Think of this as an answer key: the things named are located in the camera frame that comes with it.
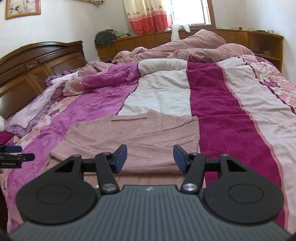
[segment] gray ribbed base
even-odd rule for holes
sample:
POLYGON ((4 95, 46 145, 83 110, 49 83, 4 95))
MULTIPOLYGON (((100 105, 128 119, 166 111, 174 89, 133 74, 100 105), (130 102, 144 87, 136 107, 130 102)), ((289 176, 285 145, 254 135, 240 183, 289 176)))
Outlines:
POLYGON ((76 222, 52 227, 25 223, 10 234, 15 241, 283 241, 289 236, 274 222, 256 227, 223 222, 197 196, 181 194, 173 185, 127 185, 103 196, 76 222))

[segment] white plush toy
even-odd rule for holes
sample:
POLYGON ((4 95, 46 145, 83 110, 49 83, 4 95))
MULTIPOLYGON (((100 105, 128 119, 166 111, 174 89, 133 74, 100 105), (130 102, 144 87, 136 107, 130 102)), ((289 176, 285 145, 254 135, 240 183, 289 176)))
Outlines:
POLYGON ((5 130, 5 123, 6 123, 6 120, 2 116, 0 116, 0 131, 5 130))
POLYGON ((184 29, 187 33, 190 33, 190 24, 183 24, 181 22, 176 21, 172 25, 172 36, 170 38, 171 41, 173 40, 180 40, 179 30, 184 29))

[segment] wooden headboard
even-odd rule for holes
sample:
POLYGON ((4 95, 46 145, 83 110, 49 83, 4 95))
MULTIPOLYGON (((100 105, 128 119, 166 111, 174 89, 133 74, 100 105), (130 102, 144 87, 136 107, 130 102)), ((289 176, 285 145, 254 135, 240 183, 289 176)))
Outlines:
POLYGON ((7 119, 45 89, 51 75, 86 65, 82 41, 23 46, 0 59, 0 115, 7 119))

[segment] white wall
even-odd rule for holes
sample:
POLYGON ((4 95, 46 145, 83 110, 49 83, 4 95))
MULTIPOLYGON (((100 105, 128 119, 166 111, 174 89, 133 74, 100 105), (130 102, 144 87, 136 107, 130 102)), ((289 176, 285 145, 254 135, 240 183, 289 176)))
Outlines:
POLYGON ((88 61, 97 57, 94 45, 98 31, 128 30, 123 1, 107 0, 96 7, 74 0, 41 0, 41 15, 5 20, 6 1, 0 2, 0 58, 26 44, 82 40, 88 61))
POLYGON ((245 14, 243 0, 212 0, 217 28, 239 28, 245 14))
POLYGON ((283 76, 296 85, 296 1, 244 0, 246 15, 244 29, 274 30, 284 36, 283 76))

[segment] wooden shelf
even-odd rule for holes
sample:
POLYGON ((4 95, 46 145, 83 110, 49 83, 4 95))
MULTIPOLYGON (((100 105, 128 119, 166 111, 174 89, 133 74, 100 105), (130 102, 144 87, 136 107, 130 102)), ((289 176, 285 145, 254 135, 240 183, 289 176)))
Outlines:
POLYGON ((275 57, 271 57, 271 56, 264 55, 264 54, 258 54, 258 53, 256 53, 255 56, 258 56, 258 57, 261 57, 261 58, 268 58, 268 59, 273 59, 273 60, 281 61, 280 58, 275 58, 275 57))
MULTIPOLYGON (((199 30, 200 28, 198 26, 192 27, 190 33, 181 30, 179 31, 180 39, 185 39, 195 34, 199 30)), ((256 54, 256 56, 269 60, 279 71, 281 71, 283 61, 283 36, 260 31, 244 31, 236 29, 209 28, 207 30, 221 36, 223 39, 225 39, 225 42, 227 44, 240 44, 247 47, 254 53, 262 53, 262 51, 266 50, 271 51, 272 55, 276 56, 277 58, 262 54, 256 54)), ((131 51, 138 46, 143 46, 145 48, 151 49, 156 46, 161 46, 165 43, 170 42, 170 37, 171 31, 132 36, 127 39, 117 40, 115 44, 107 46, 103 49, 97 48, 98 56, 102 60, 106 60, 108 58, 113 59, 120 51, 131 51)))

